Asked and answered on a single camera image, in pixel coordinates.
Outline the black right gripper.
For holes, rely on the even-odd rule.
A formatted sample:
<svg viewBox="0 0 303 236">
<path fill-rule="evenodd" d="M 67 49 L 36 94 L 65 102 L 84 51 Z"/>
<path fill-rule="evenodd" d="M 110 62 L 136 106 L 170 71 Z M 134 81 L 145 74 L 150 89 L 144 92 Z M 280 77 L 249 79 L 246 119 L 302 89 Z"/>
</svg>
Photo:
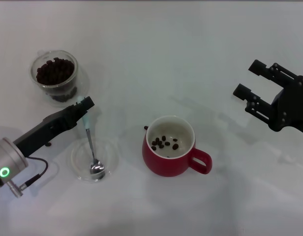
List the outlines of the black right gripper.
<svg viewBox="0 0 303 236">
<path fill-rule="evenodd" d="M 267 67 L 257 59 L 248 70 L 284 89 L 270 105 L 253 94 L 249 88 L 239 84 L 233 95 L 242 101 L 246 100 L 245 111 L 268 124 L 275 132 L 288 126 L 303 133 L 303 76 L 292 73 L 278 63 Z"/>
</svg>

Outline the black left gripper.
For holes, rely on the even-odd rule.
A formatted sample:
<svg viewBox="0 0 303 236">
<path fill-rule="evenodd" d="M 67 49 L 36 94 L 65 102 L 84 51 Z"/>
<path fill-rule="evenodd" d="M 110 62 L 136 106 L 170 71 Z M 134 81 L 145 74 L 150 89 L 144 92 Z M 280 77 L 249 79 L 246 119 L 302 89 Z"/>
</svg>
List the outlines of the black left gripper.
<svg viewBox="0 0 303 236">
<path fill-rule="evenodd" d="M 72 129 L 77 121 L 82 120 L 84 127 L 89 128 L 88 110 L 94 106 L 88 96 L 74 105 L 47 116 L 40 124 L 16 139 L 13 144 L 28 157 L 59 134 Z"/>
</svg>

